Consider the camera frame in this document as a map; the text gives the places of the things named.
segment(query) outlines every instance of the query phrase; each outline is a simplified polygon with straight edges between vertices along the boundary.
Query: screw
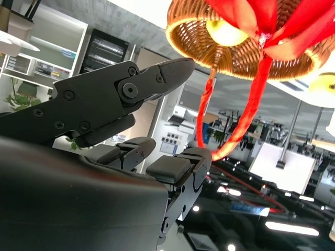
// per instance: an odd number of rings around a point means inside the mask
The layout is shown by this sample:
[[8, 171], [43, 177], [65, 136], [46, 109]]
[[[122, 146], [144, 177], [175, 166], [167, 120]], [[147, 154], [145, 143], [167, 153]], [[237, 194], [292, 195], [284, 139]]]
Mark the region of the screw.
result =
[[65, 92], [63, 92], [63, 98], [66, 101], [72, 101], [74, 99], [74, 93], [71, 90], [66, 90]]
[[167, 228], [169, 227], [169, 221], [170, 221], [170, 219], [169, 219], [168, 217], [165, 217], [165, 219], [164, 219], [164, 223], [163, 223], [163, 225], [162, 225], [162, 232], [163, 232], [164, 234], [167, 233]]
[[157, 81], [158, 83], [163, 82], [163, 78], [162, 78], [162, 76], [161, 76], [161, 75], [157, 75], [157, 76], [156, 76], [156, 81]]
[[90, 124], [86, 121], [80, 122], [79, 129], [83, 132], [87, 132], [90, 129]]
[[133, 83], [126, 83], [122, 87], [122, 92], [127, 98], [135, 98], [137, 96], [137, 87]]
[[42, 117], [43, 116], [43, 111], [41, 110], [41, 109], [34, 109], [33, 110], [33, 115], [35, 116], [35, 117], [37, 117], [37, 118], [40, 118], [40, 117]]
[[58, 130], [62, 130], [64, 128], [64, 123], [61, 122], [61, 121], [57, 121], [55, 124], [54, 124], [54, 127]]
[[128, 73], [130, 76], [136, 75], [136, 69], [134, 67], [129, 67]]

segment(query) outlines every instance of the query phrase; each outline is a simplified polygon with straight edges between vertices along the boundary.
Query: red fabric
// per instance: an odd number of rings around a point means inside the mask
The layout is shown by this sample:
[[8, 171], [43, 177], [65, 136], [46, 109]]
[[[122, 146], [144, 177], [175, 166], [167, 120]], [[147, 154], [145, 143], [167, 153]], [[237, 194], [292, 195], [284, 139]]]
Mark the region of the red fabric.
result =
[[[247, 107], [245, 108], [238, 126], [235, 128], [230, 139], [223, 145], [220, 150], [212, 152], [213, 161], [217, 161], [229, 154], [236, 145], [240, 142], [245, 132], [252, 123], [253, 118], [255, 117], [258, 106], [261, 102], [261, 98], [266, 86], [266, 80], [269, 76], [273, 60], [271, 58], [265, 57], [260, 61], [257, 76], [251, 84], [251, 90], [249, 94], [249, 100]], [[213, 93], [213, 80], [208, 80], [206, 84], [206, 89], [204, 94], [201, 97], [200, 107], [198, 112], [198, 117], [196, 121], [196, 139], [199, 147], [205, 147], [203, 139], [203, 121], [204, 113], [208, 105], [209, 99]]]
[[[335, 33], [335, 4], [333, 0], [301, 0], [286, 24], [276, 31], [277, 0], [206, 0], [227, 22], [255, 39], [265, 58], [260, 61], [257, 75], [251, 84], [249, 100], [232, 136], [217, 151], [212, 152], [216, 161], [228, 155], [246, 133], [257, 113], [273, 59], [288, 61], [303, 54], [307, 48]], [[197, 117], [196, 137], [200, 147], [205, 147], [202, 138], [203, 116], [213, 93], [213, 81], [206, 84]]]

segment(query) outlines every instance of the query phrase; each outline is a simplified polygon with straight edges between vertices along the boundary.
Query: black cabinet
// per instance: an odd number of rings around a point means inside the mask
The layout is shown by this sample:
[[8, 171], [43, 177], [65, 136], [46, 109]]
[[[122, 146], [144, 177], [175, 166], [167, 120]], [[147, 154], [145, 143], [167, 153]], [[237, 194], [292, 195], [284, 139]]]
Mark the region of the black cabinet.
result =
[[128, 42], [94, 29], [80, 74], [122, 62], [128, 45]]

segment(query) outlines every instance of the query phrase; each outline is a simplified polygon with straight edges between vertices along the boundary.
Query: potted plant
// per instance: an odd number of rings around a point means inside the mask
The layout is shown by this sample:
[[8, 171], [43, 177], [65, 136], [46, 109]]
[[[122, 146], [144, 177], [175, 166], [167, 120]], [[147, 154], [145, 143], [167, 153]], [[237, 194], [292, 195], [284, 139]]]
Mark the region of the potted plant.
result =
[[214, 139], [216, 142], [220, 142], [222, 138], [224, 137], [224, 133], [220, 131], [215, 131], [214, 132]]
[[70, 150], [74, 150], [74, 151], [77, 150], [77, 149], [81, 150], [81, 148], [77, 145], [77, 143], [75, 142], [74, 139], [70, 139], [70, 138], [66, 137], [66, 140], [71, 143]]
[[41, 100], [36, 97], [37, 85], [23, 81], [18, 90], [15, 91], [14, 86], [18, 83], [18, 81], [19, 80], [16, 78], [10, 78], [10, 82], [13, 85], [13, 94], [8, 95], [5, 99], [5, 101], [9, 103], [9, 107], [13, 111], [20, 111], [40, 104]]
[[213, 133], [214, 133], [214, 129], [212, 129], [212, 128], [208, 128], [207, 129], [207, 136], [208, 136], [208, 138], [212, 137]]

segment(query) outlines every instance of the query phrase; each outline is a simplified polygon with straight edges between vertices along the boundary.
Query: woven rattan shade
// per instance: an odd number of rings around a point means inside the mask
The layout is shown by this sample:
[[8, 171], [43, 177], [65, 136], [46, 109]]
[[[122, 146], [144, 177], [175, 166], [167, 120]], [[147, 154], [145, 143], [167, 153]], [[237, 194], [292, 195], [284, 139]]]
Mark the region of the woven rattan shade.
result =
[[[277, 1], [277, 30], [294, 12], [300, 0]], [[193, 58], [198, 64], [216, 68], [217, 72], [254, 79], [261, 58], [259, 46], [250, 38], [234, 47], [217, 44], [206, 29], [207, 20], [222, 18], [205, 0], [173, 0], [167, 15], [166, 35], [181, 55]], [[269, 79], [289, 80], [319, 69], [335, 48], [335, 35], [309, 48], [291, 61], [274, 60]]]

